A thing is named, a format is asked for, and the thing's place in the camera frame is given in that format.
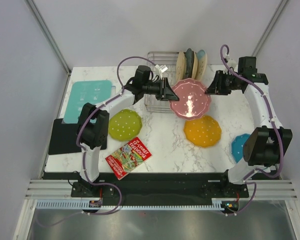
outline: blue plate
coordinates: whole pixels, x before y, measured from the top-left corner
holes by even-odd
[[[238,163],[243,158],[243,149],[244,144],[247,139],[250,137],[250,134],[242,134],[236,136],[231,143],[231,153],[236,163]]]
[[[77,81],[72,85],[63,121],[76,124],[86,103],[98,104],[111,97],[112,82],[109,80]]]

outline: plate in dish rack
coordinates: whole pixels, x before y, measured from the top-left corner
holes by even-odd
[[[205,94],[207,87],[200,81],[187,78],[172,87],[180,101],[169,101],[171,110],[180,118],[193,120],[201,118],[211,103],[210,95]]]

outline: book cover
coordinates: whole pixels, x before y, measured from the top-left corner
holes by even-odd
[[[138,137],[135,137],[114,153],[107,156],[105,160],[115,176],[121,180],[151,156],[152,154],[142,141]]]

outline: black mat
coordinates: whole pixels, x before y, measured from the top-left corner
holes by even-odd
[[[76,145],[77,139],[76,123],[63,123],[63,118],[53,121],[52,134],[49,144],[49,155],[72,154],[81,152]]]

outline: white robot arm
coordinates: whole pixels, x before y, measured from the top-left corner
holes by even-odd
[[[102,144],[107,141],[109,119],[121,110],[128,108],[143,98],[144,94],[155,95],[159,101],[179,101],[166,77],[156,81],[149,80],[151,69],[148,66],[140,65],[135,76],[130,78],[124,86],[124,90],[119,97],[112,100],[109,104],[101,107],[93,116],[96,123],[87,123],[83,129],[80,144],[82,149],[82,168],[80,176],[83,180],[94,182],[99,176],[99,153]],[[78,120],[78,132],[87,121],[88,116],[96,109],[95,105],[86,103],[81,111]]]
[[[210,95],[228,95],[232,90],[241,90],[249,103],[255,130],[243,146],[243,158],[233,168],[226,171],[227,181],[237,185],[244,184],[247,176],[252,177],[258,172],[255,169],[269,172],[270,166],[280,162],[279,140],[273,126],[276,126],[279,132],[283,154],[292,139],[291,130],[284,129],[277,118],[269,97],[268,79],[265,74],[258,73],[256,61],[257,59],[251,56],[239,58],[236,75],[217,71],[212,84],[205,91]],[[268,101],[272,117],[264,96]]]

